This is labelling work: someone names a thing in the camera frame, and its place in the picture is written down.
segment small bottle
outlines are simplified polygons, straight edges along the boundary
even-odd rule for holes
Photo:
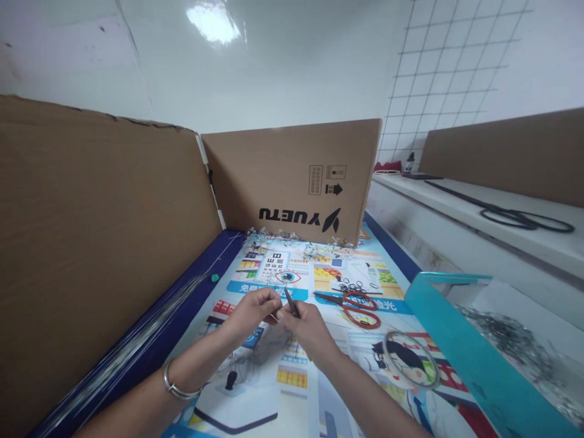
[[[414,166],[414,161],[415,161],[414,153],[412,152],[409,155],[408,161],[406,163],[406,168],[403,171],[403,173],[412,173],[412,167]]]

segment red scissors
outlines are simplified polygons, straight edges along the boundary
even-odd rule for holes
[[[358,325],[362,329],[373,330],[381,325],[381,320],[373,313],[367,311],[377,310],[377,304],[375,304],[375,301],[373,301],[364,293],[351,291],[343,294],[342,297],[339,297],[334,295],[319,294],[315,292],[315,296],[318,298],[322,298],[325,301],[341,306],[343,311],[345,312],[345,315],[347,315],[347,318],[349,318],[352,323]],[[349,299],[349,297],[357,297],[357,300]],[[358,319],[355,319],[353,315],[351,315],[351,312],[361,313],[362,315],[368,316],[371,319],[373,319],[375,323],[368,324],[367,322],[359,321]]]

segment wire grid panel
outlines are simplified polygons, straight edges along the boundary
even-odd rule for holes
[[[377,161],[415,153],[417,170],[428,132],[475,123],[529,0],[410,0],[399,61],[392,76]]]

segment cardboard box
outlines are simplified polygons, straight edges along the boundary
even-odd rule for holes
[[[584,207],[583,138],[584,108],[430,131],[420,172]]]
[[[202,135],[229,229],[357,243],[379,119]]]
[[[380,125],[204,136],[226,224],[355,242]],[[4,96],[0,138],[0,430],[22,436],[221,221],[193,131]]]

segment eye illustration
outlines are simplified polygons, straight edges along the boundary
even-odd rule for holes
[[[277,273],[274,277],[282,283],[296,283],[297,281],[300,281],[301,278],[300,275],[292,271],[282,271]]]

